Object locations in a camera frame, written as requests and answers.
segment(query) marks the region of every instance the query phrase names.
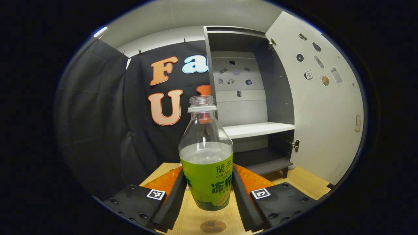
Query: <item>table surface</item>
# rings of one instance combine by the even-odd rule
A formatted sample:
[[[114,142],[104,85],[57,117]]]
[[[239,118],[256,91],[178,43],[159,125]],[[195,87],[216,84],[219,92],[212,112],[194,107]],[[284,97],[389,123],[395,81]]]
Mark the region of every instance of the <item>table surface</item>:
[[[159,176],[177,168],[178,163],[163,163],[161,164],[140,186],[158,178]],[[272,181],[275,184],[288,182],[295,188],[302,191],[309,197],[318,200],[324,194],[329,192],[327,181],[307,172],[306,170],[296,166],[292,170],[288,170],[288,177],[283,179],[281,171],[275,171],[262,175],[264,178]],[[210,220],[218,220],[227,225],[227,228],[217,234],[222,235],[238,235],[238,234],[255,234],[258,232],[246,232],[242,225],[240,213],[238,211],[237,201],[233,190],[231,191],[229,205],[222,210],[215,212],[204,211],[196,206],[190,190],[186,188],[184,192],[183,203],[173,230],[168,230],[167,233],[162,234],[208,234],[200,229],[200,225]]]

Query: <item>bottle neck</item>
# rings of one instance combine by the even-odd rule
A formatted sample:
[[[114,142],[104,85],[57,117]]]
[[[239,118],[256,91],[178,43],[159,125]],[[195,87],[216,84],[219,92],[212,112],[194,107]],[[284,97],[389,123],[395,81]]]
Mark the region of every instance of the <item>bottle neck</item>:
[[[208,120],[208,119],[215,119],[215,111],[208,111],[208,112],[192,112],[191,113],[192,120]]]

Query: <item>water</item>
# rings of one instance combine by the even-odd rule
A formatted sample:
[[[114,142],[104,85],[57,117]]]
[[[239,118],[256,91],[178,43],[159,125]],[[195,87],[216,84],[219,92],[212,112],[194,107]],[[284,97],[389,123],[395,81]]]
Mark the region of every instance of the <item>water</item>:
[[[183,148],[180,158],[193,164],[212,164],[227,159],[232,154],[232,147],[225,143],[196,143]]]

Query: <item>ceiling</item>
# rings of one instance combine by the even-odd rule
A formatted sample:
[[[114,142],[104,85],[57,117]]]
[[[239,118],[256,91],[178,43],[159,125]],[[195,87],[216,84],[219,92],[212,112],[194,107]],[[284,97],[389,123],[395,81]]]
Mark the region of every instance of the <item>ceiling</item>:
[[[118,48],[187,26],[237,26],[266,32],[282,10],[263,0],[155,0],[106,25],[101,40]]]

